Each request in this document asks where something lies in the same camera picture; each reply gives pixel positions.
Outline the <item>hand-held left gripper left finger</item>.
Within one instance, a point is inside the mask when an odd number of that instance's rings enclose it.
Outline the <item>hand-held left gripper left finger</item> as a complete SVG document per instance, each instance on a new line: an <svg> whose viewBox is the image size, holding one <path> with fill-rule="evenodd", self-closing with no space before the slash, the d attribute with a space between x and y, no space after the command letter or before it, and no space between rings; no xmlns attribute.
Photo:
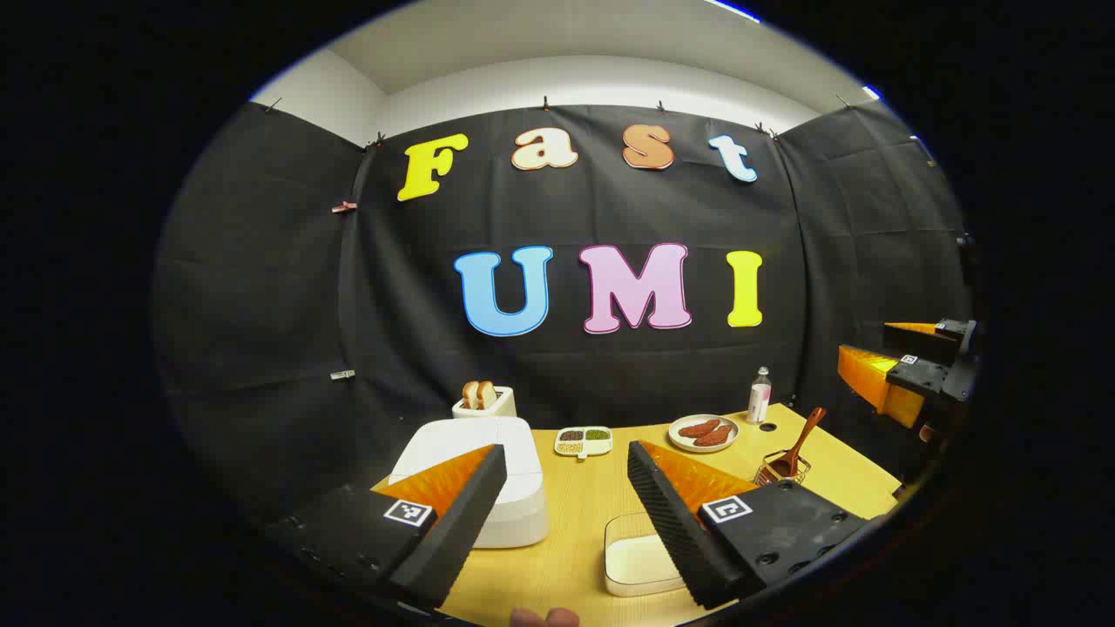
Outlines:
<svg viewBox="0 0 1115 627"><path fill-rule="evenodd" d="M345 591L442 607L507 479L489 444L387 488L343 484L264 525L266 538Z"/></svg>

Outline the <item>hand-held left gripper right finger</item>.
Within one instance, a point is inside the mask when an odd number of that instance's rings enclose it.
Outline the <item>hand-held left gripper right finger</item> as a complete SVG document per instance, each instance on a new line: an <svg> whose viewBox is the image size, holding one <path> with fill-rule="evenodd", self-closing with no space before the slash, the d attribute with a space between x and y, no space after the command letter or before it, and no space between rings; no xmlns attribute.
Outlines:
<svg viewBox="0 0 1115 627"><path fill-rule="evenodd" d="M867 524L791 480L757 488L642 440L628 446L626 476L706 610L780 586Z"/></svg>

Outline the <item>clear rice container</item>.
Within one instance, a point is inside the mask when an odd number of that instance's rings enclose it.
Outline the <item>clear rice container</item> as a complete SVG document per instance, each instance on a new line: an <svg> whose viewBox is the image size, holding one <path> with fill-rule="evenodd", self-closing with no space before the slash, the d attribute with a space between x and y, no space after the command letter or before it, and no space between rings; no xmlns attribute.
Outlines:
<svg viewBox="0 0 1115 627"><path fill-rule="evenodd" d="M644 512L613 517L605 524L603 583L615 597L641 597L685 587L665 541Z"/></svg>

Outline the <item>white rice cooker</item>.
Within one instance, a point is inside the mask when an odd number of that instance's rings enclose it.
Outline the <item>white rice cooker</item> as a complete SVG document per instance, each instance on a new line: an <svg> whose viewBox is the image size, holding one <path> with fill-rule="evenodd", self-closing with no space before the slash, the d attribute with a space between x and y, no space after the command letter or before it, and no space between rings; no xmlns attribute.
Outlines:
<svg viewBox="0 0 1115 627"><path fill-rule="evenodd" d="M388 484L489 444L503 446L507 478L474 547L489 550L540 543L549 533L544 476L532 432L522 418L446 418L421 425L395 462Z"/></svg>

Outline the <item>metal wire chopstick holder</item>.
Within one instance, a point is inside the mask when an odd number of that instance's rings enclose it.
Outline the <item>metal wire chopstick holder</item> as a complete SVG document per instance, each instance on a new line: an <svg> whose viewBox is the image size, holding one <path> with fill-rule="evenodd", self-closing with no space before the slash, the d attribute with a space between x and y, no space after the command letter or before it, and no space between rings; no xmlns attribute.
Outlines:
<svg viewBox="0 0 1115 627"><path fill-rule="evenodd" d="M791 471L789 464L780 461L788 451L776 451L763 457L762 464L757 467L753 483L758 488L780 481L792 481L798 484L804 483L805 476L812 469L812 464L804 457L798 457L796 467Z"/></svg>

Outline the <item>brown wooden spoon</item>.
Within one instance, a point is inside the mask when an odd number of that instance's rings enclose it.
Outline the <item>brown wooden spoon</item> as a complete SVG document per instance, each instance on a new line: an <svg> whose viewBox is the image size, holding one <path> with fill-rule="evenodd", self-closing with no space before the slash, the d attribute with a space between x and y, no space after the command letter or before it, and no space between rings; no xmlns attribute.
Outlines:
<svg viewBox="0 0 1115 627"><path fill-rule="evenodd" d="M811 432L820 425L820 421L826 415L825 408L814 408L812 409L808 419L805 421L803 428L799 432L797 441L794 443L792 448L789 448L780 457L772 461L767 464L768 474L775 480L792 479L797 476L801 448L808 438Z"/></svg>

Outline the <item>white round plate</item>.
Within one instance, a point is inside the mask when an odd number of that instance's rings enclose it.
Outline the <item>white round plate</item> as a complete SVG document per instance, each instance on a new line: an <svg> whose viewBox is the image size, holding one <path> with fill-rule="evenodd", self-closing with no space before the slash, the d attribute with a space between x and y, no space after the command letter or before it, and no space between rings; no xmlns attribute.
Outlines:
<svg viewBox="0 0 1115 627"><path fill-rule="evenodd" d="M694 432L694 428L700 426L709 426L707 434L701 434L698 436L690 436L689 433ZM719 435L712 438L710 443L698 444L699 440L708 440L708 436L712 432L723 432L723 437ZM677 448L683 448L686 452L692 453L714 453L724 451L724 448L729 448L733 446L733 442L740 435L740 425L736 423L733 418L727 418L721 415L688 415L673 421L673 424L669 426L668 437Z"/></svg>

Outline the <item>white divided bean dish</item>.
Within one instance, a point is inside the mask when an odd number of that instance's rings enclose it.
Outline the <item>white divided bean dish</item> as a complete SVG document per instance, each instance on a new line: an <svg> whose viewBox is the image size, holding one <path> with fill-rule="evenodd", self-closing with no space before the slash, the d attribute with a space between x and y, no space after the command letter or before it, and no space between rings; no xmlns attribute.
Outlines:
<svg viewBox="0 0 1115 627"><path fill-rule="evenodd" d="M613 433L605 426L573 426L558 431L553 451L558 455L584 460L608 454L613 448Z"/></svg>

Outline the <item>white toaster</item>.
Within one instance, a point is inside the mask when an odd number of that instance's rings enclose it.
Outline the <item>white toaster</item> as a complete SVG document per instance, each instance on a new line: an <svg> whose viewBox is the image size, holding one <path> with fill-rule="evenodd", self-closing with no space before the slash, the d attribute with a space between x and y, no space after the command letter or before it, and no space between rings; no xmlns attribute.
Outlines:
<svg viewBox="0 0 1115 627"><path fill-rule="evenodd" d="M471 418L471 417L518 417L517 402L515 401L514 389L507 388L506 386L495 386L497 390L497 401L494 402L493 406L487 409L468 409L463 405L462 398L458 398L453 406L450 406L450 416L454 418Z"/></svg>

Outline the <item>clear bottle with pink label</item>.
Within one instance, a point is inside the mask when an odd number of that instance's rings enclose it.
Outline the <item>clear bottle with pink label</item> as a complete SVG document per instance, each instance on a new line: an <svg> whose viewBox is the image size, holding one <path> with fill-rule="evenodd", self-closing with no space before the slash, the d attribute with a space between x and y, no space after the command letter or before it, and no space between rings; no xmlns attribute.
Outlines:
<svg viewBox="0 0 1115 627"><path fill-rule="evenodd" d="M772 382L769 380L769 368L762 366L757 370L755 382L750 385L749 403L746 423L750 425L762 425L767 417L767 409L770 402Z"/></svg>

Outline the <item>black backdrop cloth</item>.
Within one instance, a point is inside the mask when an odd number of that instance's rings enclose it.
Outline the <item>black backdrop cloth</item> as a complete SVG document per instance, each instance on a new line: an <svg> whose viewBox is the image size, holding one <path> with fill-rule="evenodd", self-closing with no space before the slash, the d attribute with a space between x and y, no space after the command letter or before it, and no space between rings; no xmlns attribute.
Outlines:
<svg viewBox="0 0 1115 627"><path fill-rule="evenodd" d="M943 171L878 103L776 138L495 110L366 149L249 104L171 210L152 326L172 415L251 517L387 474L469 380L513 388L533 428L638 426L743 409L766 366L774 401L827 408L900 473L917 437L849 408L837 349L972 319L961 233Z"/></svg>

